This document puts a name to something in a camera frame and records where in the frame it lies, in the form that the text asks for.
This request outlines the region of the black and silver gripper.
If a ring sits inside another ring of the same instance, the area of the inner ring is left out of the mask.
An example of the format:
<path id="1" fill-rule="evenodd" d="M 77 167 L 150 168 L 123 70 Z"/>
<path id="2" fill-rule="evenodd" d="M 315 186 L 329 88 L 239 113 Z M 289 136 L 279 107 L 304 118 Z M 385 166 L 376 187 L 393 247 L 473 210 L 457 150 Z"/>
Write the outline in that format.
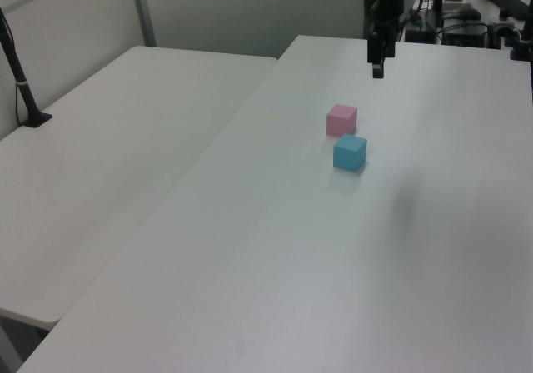
<path id="1" fill-rule="evenodd" d="M 405 24 L 405 0 L 363 0 L 363 34 L 367 38 L 367 62 L 372 67 L 372 77 L 384 77 L 384 58 L 396 53 L 396 34 Z M 385 39 L 379 31 L 386 32 Z"/>

